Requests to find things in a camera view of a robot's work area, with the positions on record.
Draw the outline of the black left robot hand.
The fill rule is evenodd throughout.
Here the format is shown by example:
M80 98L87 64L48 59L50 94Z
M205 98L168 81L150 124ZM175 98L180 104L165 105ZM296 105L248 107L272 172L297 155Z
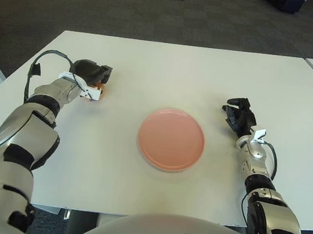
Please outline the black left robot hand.
M92 101L99 101L104 95L105 84L107 84L113 68L98 65L89 59L77 60L72 63L69 72L79 86L81 97Z

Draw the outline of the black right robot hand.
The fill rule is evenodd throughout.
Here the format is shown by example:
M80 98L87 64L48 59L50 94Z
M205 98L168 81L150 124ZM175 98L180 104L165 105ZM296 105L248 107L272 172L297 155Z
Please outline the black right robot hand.
M230 98L222 109L226 113L226 122L237 134L237 147L245 144L265 144L266 130L257 126L255 115L250 109L247 98Z

